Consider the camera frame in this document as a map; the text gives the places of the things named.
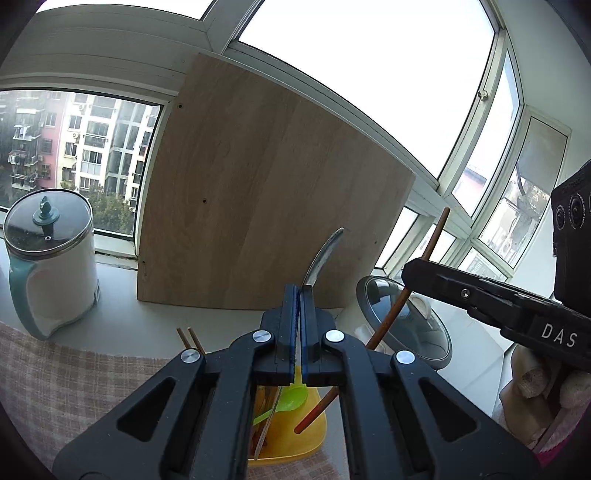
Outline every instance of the kettle lid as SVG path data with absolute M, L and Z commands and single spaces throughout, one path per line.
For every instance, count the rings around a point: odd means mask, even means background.
M 17 200 L 4 220 L 8 249 L 21 257 L 50 257 L 92 231 L 92 208 L 79 193 L 44 189 Z

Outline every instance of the metal screw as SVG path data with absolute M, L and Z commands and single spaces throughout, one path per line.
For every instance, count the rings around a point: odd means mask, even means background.
M 329 330 L 324 334 L 329 342 L 339 343 L 345 339 L 345 334 L 340 330 Z
M 181 360 L 186 364 L 195 363 L 197 360 L 199 360 L 200 357 L 201 355 L 199 354 L 199 352 L 193 348 L 189 348 L 185 350 L 183 353 L 181 353 Z
M 414 353 L 408 350 L 400 350 L 396 353 L 396 360 L 399 364 L 409 365 L 414 362 Z
M 252 334 L 252 339 L 258 343 L 265 343 L 271 340 L 271 334 L 266 330 L 257 330 Z

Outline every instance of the pink building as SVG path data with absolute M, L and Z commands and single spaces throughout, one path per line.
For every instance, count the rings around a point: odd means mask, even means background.
M 60 186 L 61 177 L 57 171 L 57 154 L 60 148 L 60 133 L 66 109 L 66 92 L 47 92 L 43 127 L 39 140 L 39 153 L 43 160 L 38 165 L 37 184 L 52 189 Z

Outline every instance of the pot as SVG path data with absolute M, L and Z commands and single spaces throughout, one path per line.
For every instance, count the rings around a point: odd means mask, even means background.
M 92 208 L 82 195 L 44 189 L 17 200 L 4 222 L 12 302 L 23 327 L 45 340 L 98 301 Z

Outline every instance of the apartment building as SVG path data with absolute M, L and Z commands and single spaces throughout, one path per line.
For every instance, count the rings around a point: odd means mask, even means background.
M 66 93 L 59 175 L 63 186 L 117 194 L 135 208 L 159 106 Z
M 64 106 L 62 92 L 1 92 L 0 183 L 10 204 L 32 190 L 56 186 Z

